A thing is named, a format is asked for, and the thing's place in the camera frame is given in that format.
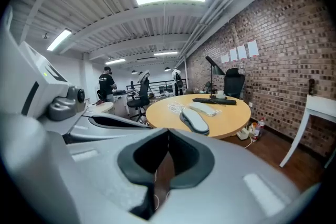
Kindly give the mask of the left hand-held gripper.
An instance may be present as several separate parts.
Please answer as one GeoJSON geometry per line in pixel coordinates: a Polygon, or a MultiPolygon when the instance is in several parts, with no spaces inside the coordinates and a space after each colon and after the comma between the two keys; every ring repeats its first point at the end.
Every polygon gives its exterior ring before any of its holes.
{"type": "MultiPolygon", "coordinates": [[[[85,109],[85,92],[71,84],[28,43],[18,44],[10,32],[13,9],[1,17],[1,112],[33,118],[47,115],[62,121],[85,109]]],[[[66,143],[120,138],[151,127],[109,113],[85,112],[88,125],[77,124],[63,135],[66,143]]]]}

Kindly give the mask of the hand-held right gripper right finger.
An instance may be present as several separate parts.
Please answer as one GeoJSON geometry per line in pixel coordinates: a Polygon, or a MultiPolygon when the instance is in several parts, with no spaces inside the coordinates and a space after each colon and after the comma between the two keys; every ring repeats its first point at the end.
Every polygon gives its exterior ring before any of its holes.
{"type": "Polygon", "coordinates": [[[301,193],[283,173],[241,146],[180,133],[207,146],[214,167],[197,186],[170,190],[153,223],[294,223],[320,188],[317,183],[301,193]]]}

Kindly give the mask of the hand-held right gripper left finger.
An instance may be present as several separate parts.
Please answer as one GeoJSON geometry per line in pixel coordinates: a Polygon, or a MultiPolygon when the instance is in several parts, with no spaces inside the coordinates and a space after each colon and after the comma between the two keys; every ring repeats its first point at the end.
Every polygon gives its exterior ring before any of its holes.
{"type": "Polygon", "coordinates": [[[80,223],[157,223],[154,173],[167,154],[169,132],[66,146],[70,190],[80,223]]]}

